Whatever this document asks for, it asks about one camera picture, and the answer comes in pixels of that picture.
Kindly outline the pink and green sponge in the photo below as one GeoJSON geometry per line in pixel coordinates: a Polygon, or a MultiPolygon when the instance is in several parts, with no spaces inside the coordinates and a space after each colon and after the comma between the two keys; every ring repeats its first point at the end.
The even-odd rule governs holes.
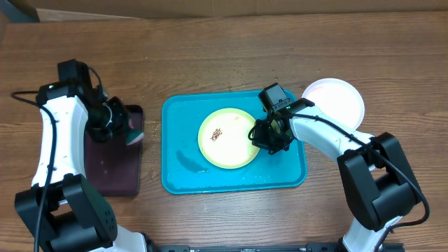
{"type": "Polygon", "coordinates": [[[132,145],[144,138],[144,133],[140,129],[131,128],[127,131],[126,143],[132,145]]]}

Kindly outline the white round plate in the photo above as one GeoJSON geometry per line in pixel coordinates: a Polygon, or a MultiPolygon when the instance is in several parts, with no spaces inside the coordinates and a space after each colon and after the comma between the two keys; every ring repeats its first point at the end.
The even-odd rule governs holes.
{"type": "Polygon", "coordinates": [[[302,94],[322,112],[343,125],[357,130],[365,115],[365,104],[357,89],[345,80],[323,78],[314,81],[302,94]]]}

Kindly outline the yellow round plate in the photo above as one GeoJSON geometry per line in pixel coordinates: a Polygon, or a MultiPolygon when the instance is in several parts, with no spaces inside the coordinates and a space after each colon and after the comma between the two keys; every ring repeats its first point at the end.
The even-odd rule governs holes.
{"type": "Polygon", "coordinates": [[[252,115],[238,108],[214,111],[199,128],[199,150],[207,161],[217,167],[243,167],[250,163],[260,150],[249,140],[249,132],[255,122],[252,115]]]}

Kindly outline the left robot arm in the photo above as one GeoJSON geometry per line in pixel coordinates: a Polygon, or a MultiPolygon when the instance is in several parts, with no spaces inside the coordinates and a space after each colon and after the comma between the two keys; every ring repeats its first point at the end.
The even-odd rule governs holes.
{"type": "Polygon", "coordinates": [[[42,117],[41,154],[15,210],[35,251],[153,251],[142,232],[119,225],[109,196],[139,191],[144,112],[93,85],[97,72],[70,59],[59,79],[35,91],[42,117]]]}

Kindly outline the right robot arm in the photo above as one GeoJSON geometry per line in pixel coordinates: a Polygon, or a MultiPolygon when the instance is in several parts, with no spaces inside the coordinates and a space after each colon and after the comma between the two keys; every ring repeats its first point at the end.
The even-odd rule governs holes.
{"type": "Polygon", "coordinates": [[[372,136],[329,119],[307,99],[262,98],[267,117],[248,133],[254,146],[273,155],[300,140],[336,161],[354,220],[336,242],[308,243],[307,251],[403,251],[386,237],[418,203],[427,204],[399,141],[372,136]]]}

